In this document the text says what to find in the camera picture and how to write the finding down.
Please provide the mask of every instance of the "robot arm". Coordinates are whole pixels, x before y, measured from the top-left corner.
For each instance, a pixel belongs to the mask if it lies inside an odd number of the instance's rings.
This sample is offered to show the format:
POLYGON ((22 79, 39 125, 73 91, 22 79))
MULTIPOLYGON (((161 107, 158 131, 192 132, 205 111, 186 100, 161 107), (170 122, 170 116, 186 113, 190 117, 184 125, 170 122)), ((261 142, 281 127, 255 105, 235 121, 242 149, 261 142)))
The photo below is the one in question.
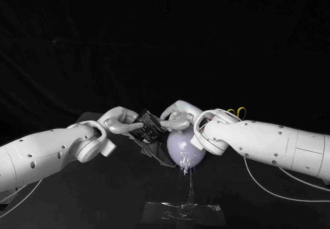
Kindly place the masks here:
POLYGON ((62 171, 71 161, 85 163, 98 153, 109 156, 117 146, 107 138, 108 134, 124 134, 143 127, 143 123, 130 124, 135 117, 135 112, 115 107, 98 121, 35 133, 3 145, 0 192, 46 178, 62 171))
POLYGON ((264 122, 241 121, 222 109, 205 111, 193 120, 194 137, 190 142, 199 149, 222 155, 228 146, 232 146, 243 157, 330 183, 328 135, 264 122))

